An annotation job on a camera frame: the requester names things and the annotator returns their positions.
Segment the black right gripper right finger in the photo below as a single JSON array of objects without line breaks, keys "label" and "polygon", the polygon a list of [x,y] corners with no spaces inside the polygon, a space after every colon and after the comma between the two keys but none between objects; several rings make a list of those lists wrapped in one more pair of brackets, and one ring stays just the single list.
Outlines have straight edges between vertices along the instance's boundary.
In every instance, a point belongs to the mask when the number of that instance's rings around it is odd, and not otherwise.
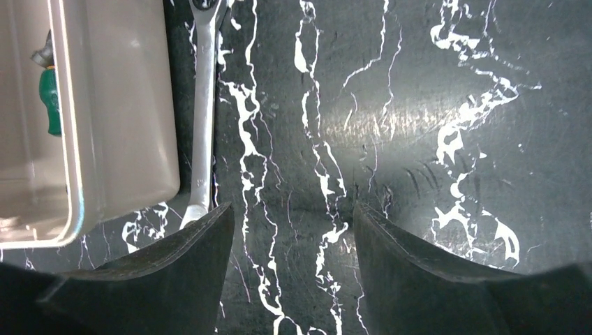
[{"label": "black right gripper right finger", "polygon": [[372,334],[590,334],[591,264],[522,275],[460,258],[358,202]]}]

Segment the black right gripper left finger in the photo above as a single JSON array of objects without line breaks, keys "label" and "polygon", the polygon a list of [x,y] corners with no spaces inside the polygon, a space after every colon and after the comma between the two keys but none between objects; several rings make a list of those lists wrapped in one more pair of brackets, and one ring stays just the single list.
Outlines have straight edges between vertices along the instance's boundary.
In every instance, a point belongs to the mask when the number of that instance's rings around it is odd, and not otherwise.
[{"label": "black right gripper left finger", "polygon": [[213,334],[234,237],[223,203],[93,269],[1,266],[2,334]]}]

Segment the translucent beige tool box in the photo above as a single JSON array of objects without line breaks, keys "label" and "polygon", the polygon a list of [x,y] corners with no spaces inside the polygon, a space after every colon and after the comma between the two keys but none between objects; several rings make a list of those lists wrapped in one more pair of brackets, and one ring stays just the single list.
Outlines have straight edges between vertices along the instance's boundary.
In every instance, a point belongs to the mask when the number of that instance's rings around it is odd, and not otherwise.
[{"label": "translucent beige tool box", "polygon": [[[30,60],[52,31],[61,137]],[[1,2],[1,247],[57,248],[180,186],[162,1]]]}]

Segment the green stubby screwdriver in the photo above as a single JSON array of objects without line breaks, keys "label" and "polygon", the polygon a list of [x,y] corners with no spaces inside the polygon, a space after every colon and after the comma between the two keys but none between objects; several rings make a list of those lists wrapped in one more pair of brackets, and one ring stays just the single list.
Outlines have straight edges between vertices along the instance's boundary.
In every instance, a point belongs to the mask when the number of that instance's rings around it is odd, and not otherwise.
[{"label": "green stubby screwdriver", "polygon": [[59,92],[57,88],[55,66],[48,66],[41,73],[38,92],[40,99],[47,110],[47,132],[52,136],[61,137]]}]

